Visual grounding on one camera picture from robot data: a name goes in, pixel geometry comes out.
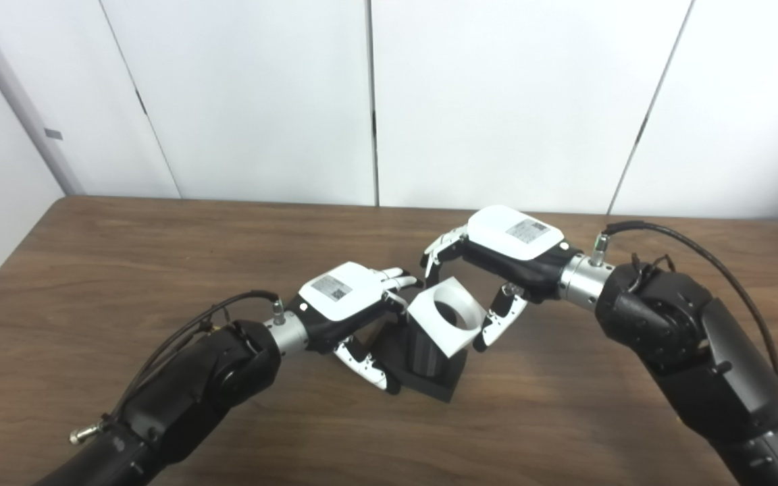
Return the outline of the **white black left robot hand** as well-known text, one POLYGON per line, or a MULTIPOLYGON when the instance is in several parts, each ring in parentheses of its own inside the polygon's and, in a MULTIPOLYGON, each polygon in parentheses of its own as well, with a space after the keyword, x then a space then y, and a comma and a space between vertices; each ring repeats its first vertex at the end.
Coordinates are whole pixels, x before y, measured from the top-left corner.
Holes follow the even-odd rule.
POLYGON ((377 389, 396 395, 399 380, 355 337, 387 313, 407 313, 401 290, 423 288, 422 280, 400 267, 377 270, 345 262, 309 280, 294 295, 272 335, 283 357, 300 350, 334 354, 377 389))

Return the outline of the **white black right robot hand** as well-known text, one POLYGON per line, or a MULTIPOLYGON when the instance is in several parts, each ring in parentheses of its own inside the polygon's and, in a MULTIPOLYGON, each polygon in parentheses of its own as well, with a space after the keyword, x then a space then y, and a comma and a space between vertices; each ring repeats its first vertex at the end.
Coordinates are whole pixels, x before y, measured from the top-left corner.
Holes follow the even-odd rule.
POLYGON ((438 283, 442 265, 455 259, 504 279, 473 339, 473 348, 485 352, 530 302, 560 300, 562 272, 579 254, 580 249, 568 243, 553 225, 494 205, 432 241, 423 250, 420 267, 427 286, 438 283))

